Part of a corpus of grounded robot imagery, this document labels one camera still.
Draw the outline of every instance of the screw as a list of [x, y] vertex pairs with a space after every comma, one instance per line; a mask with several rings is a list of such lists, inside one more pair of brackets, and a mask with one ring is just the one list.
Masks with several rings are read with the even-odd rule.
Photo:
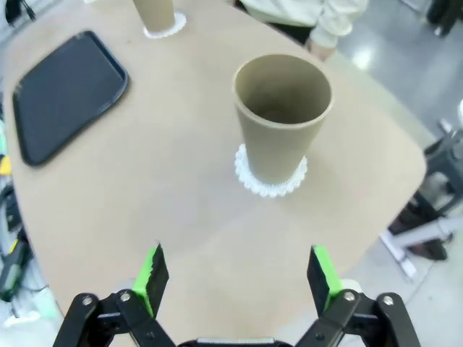
[[353, 293], [351, 293], [350, 291], [346, 292], [344, 294], [344, 298], [347, 300], [347, 301], [354, 301], [355, 300], [355, 295]]
[[383, 303], [388, 306], [391, 306], [394, 305], [394, 300], [390, 296], [386, 295], [383, 297]]
[[129, 299], [130, 299], [130, 294], [129, 294], [129, 293], [125, 292], [125, 293], [123, 293], [123, 294], [121, 295], [121, 300], [122, 300], [122, 301], [127, 301], [127, 300], [129, 300]]
[[82, 300], [82, 303], [85, 305], [85, 306], [88, 306], [92, 303], [92, 298], [90, 298], [89, 296], [86, 296], [83, 300]]

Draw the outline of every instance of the table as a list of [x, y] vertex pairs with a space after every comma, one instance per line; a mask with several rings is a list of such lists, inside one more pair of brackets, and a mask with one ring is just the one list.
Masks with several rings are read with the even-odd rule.
[[[198, 335], [271, 335], [313, 305], [311, 244], [353, 266], [412, 196], [421, 150], [344, 78], [307, 156], [304, 184], [283, 199], [250, 194], [234, 175], [242, 141], [232, 102], [240, 64], [265, 53], [314, 58], [217, 0], [178, 0], [187, 26], [149, 40], [128, 0], [69, 0], [11, 43], [4, 110], [26, 229], [64, 312], [80, 292], [102, 299], [163, 244], [171, 280], [158, 318], [179, 343]], [[88, 29], [126, 67], [125, 96], [42, 168], [20, 157], [12, 93], [20, 78]]]

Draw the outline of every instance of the floor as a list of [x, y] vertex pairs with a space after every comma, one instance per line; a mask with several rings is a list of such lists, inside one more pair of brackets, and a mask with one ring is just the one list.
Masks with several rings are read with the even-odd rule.
[[[425, 7], [426, 0], [410, 0]], [[399, 0], [370, 0], [339, 50], [389, 90], [435, 135], [439, 119], [458, 124], [463, 99], [463, 22], [446, 38]]]
[[[425, 147], [435, 138], [432, 133], [441, 135], [437, 120], [458, 122], [456, 107], [463, 98], [462, 38], [461, 23], [441, 39], [398, 0], [370, 0], [370, 7], [353, 33], [340, 42], [342, 54], [336, 54], [327, 64], [369, 94], [378, 107], [386, 109], [399, 126]], [[460, 346], [463, 237], [456, 235], [448, 247], [447, 262], [412, 257], [418, 269], [413, 282], [404, 277], [379, 241], [356, 267], [342, 275], [358, 281], [370, 297], [385, 291], [400, 294], [422, 347]], [[315, 313], [307, 310], [273, 334], [293, 343], [314, 319]], [[15, 325], [0, 329], [0, 345], [39, 347], [41, 341], [40, 346], [48, 347], [54, 331], [47, 320]], [[352, 336], [346, 337], [342, 345], [362, 346]]]

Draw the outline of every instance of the white doily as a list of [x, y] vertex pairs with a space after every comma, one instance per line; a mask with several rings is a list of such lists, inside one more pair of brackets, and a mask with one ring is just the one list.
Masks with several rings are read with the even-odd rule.
[[187, 18], [185, 15], [177, 11], [174, 12], [174, 21], [174, 25], [172, 25], [169, 29], [150, 32], [148, 29], [146, 29], [146, 27], [144, 27], [143, 32], [147, 38], [166, 38], [167, 36], [178, 33], [185, 26], [185, 24], [187, 24]]
[[247, 190], [254, 194], [259, 194], [261, 197], [283, 197], [286, 194], [292, 193], [301, 182], [304, 181], [305, 173], [307, 172], [307, 158], [302, 158], [296, 171], [291, 178], [279, 184], [267, 184], [259, 181], [254, 177], [249, 169], [247, 161], [246, 146], [240, 145], [234, 159], [235, 173], [240, 182], [242, 182]]

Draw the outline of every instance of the brown cup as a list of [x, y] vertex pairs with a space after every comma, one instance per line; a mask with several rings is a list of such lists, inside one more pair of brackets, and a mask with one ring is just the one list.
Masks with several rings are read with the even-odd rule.
[[133, 3], [148, 32], [156, 33], [174, 25], [172, 0], [133, 0]]
[[253, 175], [290, 179], [331, 109], [327, 77], [309, 61], [271, 54], [238, 69], [233, 94]]

